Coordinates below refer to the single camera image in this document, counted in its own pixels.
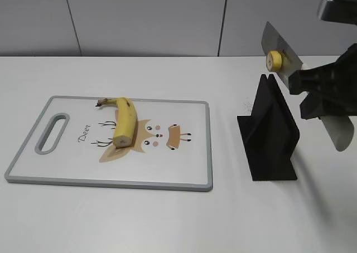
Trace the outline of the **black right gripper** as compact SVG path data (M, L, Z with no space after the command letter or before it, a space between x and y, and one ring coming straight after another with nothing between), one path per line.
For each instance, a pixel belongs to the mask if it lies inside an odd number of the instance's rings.
M291 95L307 92L302 119L356 115L356 43L334 63L295 71L288 79Z

